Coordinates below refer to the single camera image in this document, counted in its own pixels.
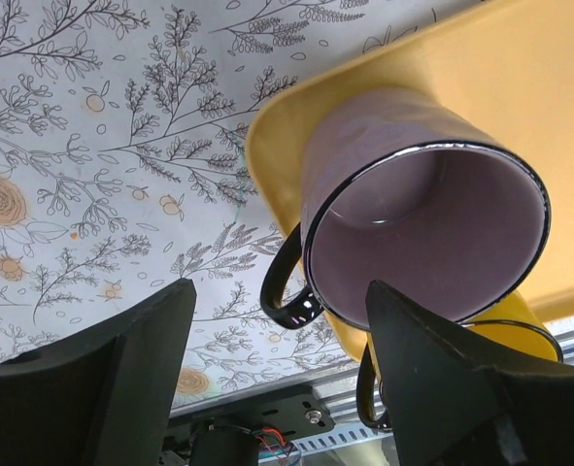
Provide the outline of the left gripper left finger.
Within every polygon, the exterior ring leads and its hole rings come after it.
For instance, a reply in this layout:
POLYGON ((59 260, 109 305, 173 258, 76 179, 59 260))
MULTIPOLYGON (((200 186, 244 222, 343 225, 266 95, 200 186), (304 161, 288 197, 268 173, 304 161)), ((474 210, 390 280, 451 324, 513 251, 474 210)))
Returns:
POLYGON ((0 363, 0 465, 154 465, 196 304, 179 279, 0 363))

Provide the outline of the yellow mug black handle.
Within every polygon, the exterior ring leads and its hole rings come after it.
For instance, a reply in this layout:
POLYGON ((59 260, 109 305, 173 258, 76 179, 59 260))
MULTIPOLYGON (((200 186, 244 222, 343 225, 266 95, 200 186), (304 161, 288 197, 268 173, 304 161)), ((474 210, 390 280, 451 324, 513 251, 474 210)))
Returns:
MULTIPOLYGON (((463 328, 513 350, 561 363, 563 352, 556 338, 514 291, 486 311, 463 321, 463 328)), ((382 374, 376 359, 373 336, 366 334, 356 383, 356 409, 368 428, 390 431, 388 411, 377 415, 375 395, 383 398, 382 374)))

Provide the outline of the purple mug black handle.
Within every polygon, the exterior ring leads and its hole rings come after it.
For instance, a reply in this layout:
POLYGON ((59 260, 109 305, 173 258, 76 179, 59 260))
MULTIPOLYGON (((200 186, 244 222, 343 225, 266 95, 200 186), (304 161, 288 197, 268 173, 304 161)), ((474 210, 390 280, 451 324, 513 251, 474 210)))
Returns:
POLYGON ((405 87, 334 105, 303 150, 301 218, 260 290, 298 329, 321 312, 369 330, 369 284, 460 322, 499 302, 539 259, 550 199, 536 172, 458 114, 405 87))

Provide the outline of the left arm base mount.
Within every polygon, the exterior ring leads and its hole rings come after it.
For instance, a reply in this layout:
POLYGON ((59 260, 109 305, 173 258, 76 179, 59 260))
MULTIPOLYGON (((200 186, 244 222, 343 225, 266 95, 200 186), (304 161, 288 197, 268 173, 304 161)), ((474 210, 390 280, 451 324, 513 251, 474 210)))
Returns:
POLYGON ((263 447, 292 453, 295 441, 334 427, 315 389, 300 383, 175 415, 161 450, 188 465, 257 465, 263 447))

